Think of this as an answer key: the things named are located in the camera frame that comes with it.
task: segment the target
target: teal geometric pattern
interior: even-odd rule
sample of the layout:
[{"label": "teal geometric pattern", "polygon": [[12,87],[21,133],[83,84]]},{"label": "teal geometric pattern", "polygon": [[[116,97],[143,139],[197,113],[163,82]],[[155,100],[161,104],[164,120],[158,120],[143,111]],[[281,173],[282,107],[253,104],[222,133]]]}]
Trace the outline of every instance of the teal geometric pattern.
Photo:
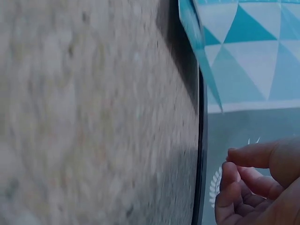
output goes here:
[{"label": "teal geometric pattern", "polygon": [[269,100],[295,99],[300,99],[300,62],[287,48],[279,44]]},{"label": "teal geometric pattern", "polygon": [[221,47],[211,69],[222,103],[264,100],[245,70],[224,47]]},{"label": "teal geometric pattern", "polygon": [[240,5],[224,43],[276,40],[261,24]]},{"label": "teal geometric pattern", "polygon": [[300,21],[284,6],[281,7],[280,40],[298,40]]},{"label": "teal geometric pattern", "polygon": [[[180,19],[208,84],[208,105],[300,100],[300,0],[189,2]],[[191,24],[203,31],[198,40]]]},{"label": "teal geometric pattern", "polygon": [[206,27],[203,30],[205,45],[218,45],[221,43]]}]

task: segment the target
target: black edge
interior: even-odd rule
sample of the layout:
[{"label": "black edge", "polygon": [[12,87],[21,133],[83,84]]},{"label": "black edge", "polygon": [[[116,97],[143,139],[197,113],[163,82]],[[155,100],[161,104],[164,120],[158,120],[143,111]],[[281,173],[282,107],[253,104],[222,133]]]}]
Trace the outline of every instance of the black edge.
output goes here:
[{"label": "black edge", "polygon": [[204,205],[207,159],[207,87],[199,70],[199,138],[195,197],[191,225],[201,225]]}]

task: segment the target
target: wall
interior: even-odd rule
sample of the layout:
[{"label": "wall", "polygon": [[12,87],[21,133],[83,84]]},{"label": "wall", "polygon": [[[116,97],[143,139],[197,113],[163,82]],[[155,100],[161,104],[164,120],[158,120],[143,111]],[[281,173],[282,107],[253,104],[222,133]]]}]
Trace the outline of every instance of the wall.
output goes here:
[{"label": "wall", "polygon": [[1,225],[190,224],[195,61],[169,5],[0,1]]}]

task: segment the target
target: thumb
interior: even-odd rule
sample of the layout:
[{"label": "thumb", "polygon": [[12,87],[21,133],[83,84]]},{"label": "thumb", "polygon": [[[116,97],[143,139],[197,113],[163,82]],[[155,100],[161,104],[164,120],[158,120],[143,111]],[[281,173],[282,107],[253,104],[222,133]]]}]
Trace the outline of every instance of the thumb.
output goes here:
[{"label": "thumb", "polygon": [[300,138],[229,149],[227,161],[239,166],[269,168],[272,177],[286,189],[300,177]]}]

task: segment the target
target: fingernail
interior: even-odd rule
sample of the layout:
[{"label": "fingernail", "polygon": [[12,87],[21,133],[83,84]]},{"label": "fingernail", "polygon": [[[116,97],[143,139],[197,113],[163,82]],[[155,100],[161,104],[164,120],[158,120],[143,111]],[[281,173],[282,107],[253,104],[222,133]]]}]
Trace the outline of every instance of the fingernail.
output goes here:
[{"label": "fingernail", "polygon": [[228,151],[234,151],[237,150],[237,148],[229,148]]}]

